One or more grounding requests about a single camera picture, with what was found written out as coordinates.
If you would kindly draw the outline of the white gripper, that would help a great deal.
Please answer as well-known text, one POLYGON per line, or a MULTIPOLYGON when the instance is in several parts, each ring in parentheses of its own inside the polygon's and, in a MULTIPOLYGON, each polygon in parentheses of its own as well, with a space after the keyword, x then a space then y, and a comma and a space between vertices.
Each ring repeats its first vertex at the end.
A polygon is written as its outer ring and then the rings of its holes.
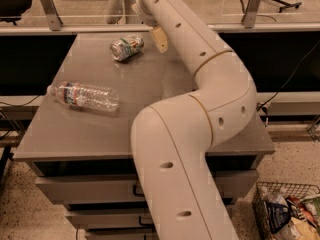
POLYGON ((152 13, 146 7, 142 0, 135 0, 132 5, 134 12, 140 17, 143 24, 153 27, 150 31, 151 37, 155 42, 155 45, 160 53, 164 53, 168 49, 168 40, 165 32, 160 26, 157 25, 157 21, 154 19, 152 13))

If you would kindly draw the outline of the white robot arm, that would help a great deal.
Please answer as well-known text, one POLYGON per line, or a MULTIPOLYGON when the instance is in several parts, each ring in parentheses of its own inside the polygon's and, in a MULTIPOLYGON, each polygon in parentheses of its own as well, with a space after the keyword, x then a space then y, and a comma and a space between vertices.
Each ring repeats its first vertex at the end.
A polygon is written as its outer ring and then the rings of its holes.
MULTIPOLYGON (((121 0, 109 0, 116 12, 121 0)), ((139 112, 131 130, 138 177, 160 240, 239 240, 206 152, 256 114, 256 87, 237 54, 182 0, 138 0, 181 56, 197 89, 139 112)))

